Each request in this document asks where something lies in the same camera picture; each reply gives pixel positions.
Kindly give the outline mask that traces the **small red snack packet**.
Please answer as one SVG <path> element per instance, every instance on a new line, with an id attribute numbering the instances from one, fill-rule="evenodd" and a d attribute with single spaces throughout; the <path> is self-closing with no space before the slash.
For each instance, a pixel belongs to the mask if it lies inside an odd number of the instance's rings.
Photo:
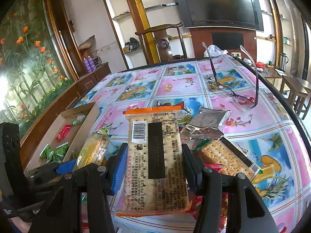
<path id="1" fill-rule="evenodd" d="M 64 125 L 64 127 L 59 131 L 59 133 L 55 137 L 55 140 L 58 142 L 63 140 L 67 136 L 67 134 L 70 132 L 71 127 L 72 127 L 72 125 L 70 125 L 70 124 Z"/>

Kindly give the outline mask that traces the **orange cracker package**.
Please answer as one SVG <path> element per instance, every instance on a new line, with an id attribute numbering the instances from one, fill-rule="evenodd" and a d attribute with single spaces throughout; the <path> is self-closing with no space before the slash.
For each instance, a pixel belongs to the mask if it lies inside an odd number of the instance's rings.
<path id="1" fill-rule="evenodd" d="M 180 111 L 180 106 L 161 106 L 125 112 L 128 152 L 117 216 L 160 216 L 190 209 L 178 126 Z"/>

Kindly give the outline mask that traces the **clear green-edged snack packet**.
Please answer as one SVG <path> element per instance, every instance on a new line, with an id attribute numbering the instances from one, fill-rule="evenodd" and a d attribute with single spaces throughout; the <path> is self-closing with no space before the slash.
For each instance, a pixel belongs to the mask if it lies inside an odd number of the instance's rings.
<path id="1" fill-rule="evenodd" d="M 86 115 L 83 115 L 83 114 L 79 114 L 75 119 L 74 121 L 72 122 L 72 125 L 80 125 L 84 122 L 86 118 Z"/>

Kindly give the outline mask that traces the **green snack packet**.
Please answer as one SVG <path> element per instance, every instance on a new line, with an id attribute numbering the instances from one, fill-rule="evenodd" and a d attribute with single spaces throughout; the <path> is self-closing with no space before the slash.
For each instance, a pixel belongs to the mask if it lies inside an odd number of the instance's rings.
<path id="1" fill-rule="evenodd" d="M 40 153 L 41 158 L 46 159 L 46 163 L 61 163 L 69 149 L 69 143 L 65 142 L 56 149 L 52 149 L 49 144 L 46 144 Z"/>

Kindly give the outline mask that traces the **yellow corn snack package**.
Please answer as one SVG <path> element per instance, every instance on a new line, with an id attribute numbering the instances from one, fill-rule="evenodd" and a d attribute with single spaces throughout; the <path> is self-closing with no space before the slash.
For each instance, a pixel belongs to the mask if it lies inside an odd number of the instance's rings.
<path id="1" fill-rule="evenodd" d="M 78 170 L 91 163 L 100 166 L 103 162 L 104 156 L 110 146 L 110 135 L 108 131 L 110 125 L 101 127 L 99 130 L 92 132 L 76 159 L 73 170 Z"/>

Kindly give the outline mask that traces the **brown cardboard box tray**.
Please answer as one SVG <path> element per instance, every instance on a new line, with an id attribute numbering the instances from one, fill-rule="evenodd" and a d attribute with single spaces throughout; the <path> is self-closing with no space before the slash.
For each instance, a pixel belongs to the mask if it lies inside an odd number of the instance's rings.
<path id="1" fill-rule="evenodd" d="M 63 162 L 71 160 L 72 154 L 78 154 L 82 149 L 99 113 L 99 107 L 95 102 L 61 112 L 34 150 L 30 161 L 25 166 L 25 171 L 46 164 L 46 159 L 41 157 L 46 145 L 55 151 L 63 144 L 67 144 Z"/>

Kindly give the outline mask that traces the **green-edged cracker package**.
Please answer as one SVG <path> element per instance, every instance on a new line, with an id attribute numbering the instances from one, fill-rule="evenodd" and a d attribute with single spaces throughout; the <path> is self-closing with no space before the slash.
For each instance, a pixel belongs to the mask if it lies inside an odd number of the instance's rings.
<path id="1" fill-rule="evenodd" d="M 257 173 L 260 173 L 260 167 L 224 137 L 209 140 L 193 153 L 204 164 L 221 164 L 220 173 L 224 175 L 235 176 L 237 173 L 244 173 L 252 181 Z"/>

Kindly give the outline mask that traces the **red chip bag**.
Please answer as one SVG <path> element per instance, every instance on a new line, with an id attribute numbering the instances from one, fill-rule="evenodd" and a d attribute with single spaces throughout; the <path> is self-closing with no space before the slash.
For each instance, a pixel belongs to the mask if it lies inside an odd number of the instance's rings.
<path id="1" fill-rule="evenodd" d="M 210 167 L 201 168 L 202 171 L 202 202 L 194 232 L 218 232 L 222 205 L 221 174 Z"/>

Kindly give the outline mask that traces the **silver foil snack bag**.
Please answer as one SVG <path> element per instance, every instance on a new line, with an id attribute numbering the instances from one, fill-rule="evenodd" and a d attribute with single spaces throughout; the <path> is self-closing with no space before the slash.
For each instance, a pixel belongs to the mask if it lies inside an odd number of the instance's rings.
<path id="1" fill-rule="evenodd" d="M 195 115 L 180 131 L 181 141 L 190 150 L 195 150 L 203 141 L 220 139 L 227 118 L 231 110 L 212 110 L 200 107 Z"/>

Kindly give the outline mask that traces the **fruit pattern tablecloth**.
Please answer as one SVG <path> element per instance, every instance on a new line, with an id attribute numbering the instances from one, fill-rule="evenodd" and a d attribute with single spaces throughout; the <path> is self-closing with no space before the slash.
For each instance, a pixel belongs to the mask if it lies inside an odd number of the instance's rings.
<path id="1" fill-rule="evenodd" d="M 291 232 L 310 207 L 310 137 L 273 86 L 234 58 L 140 67 L 106 75 L 78 101 L 94 102 L 114 145 L 132 135 L 125 114 L 179 106 L 183 143 L 207 158 L 207 144 L 225 138 L 259 167 L 253 185 L 280 232 Z"/>

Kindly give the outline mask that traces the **flower mural panel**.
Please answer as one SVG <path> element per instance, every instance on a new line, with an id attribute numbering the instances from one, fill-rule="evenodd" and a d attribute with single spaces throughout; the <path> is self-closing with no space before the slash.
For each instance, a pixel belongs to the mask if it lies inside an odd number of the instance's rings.
<path id="1" fill-rule="evenodd" d="M 23 137 L 73 80 L 61 61 L 46 0 L 15 0 L 1 20 L 1 122 Z"/>

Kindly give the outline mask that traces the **purple bottle pair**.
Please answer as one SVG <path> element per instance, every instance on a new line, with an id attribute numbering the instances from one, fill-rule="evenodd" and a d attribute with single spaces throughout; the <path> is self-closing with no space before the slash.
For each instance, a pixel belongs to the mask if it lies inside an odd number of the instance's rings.
<path id="1" fill-rule="evenodd" d="M 83 63 L 88 73 L 96 70 L 96 66 L 92 57 L 88 56 L 87 58 L 83 58 Z"/>

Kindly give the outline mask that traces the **white plastic bag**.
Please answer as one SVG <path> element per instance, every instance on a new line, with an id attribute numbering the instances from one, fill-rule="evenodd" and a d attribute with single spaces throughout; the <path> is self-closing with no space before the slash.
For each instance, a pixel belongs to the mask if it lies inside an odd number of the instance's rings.
<path id="1" fill-rule="evenodd" d="M 220 55 L 228 54 L 227 50 L 221 50 L 219 47 L 215 45 L 209 45 L 208 47 L 203 42 L 202 46 L 205 48 L 204 57 L 218 57 Z"/>

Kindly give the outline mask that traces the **steel kettle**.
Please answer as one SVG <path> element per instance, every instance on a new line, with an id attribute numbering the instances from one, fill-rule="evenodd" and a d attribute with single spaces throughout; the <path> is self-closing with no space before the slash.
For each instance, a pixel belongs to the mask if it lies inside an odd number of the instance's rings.
<path id="1" fill-rule="evenodd" d="M 288 63 L 288 61 L 289 61 L 288 56 L 287 56 L 284 52 L 281 52 L 281 53 L 280 53 L 279 68 L 280 68 L 280 70 L 282 70 L 283 72 L 286 70 L 286 64 Z"/>

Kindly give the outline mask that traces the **flat screen television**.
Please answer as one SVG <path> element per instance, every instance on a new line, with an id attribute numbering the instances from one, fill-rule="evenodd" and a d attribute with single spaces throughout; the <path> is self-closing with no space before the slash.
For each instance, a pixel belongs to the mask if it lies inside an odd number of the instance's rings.
<path id="1" fill-rule="evenodd" d="M 186 28 L 264 30 L 259 0 L 177 0 Z"/>

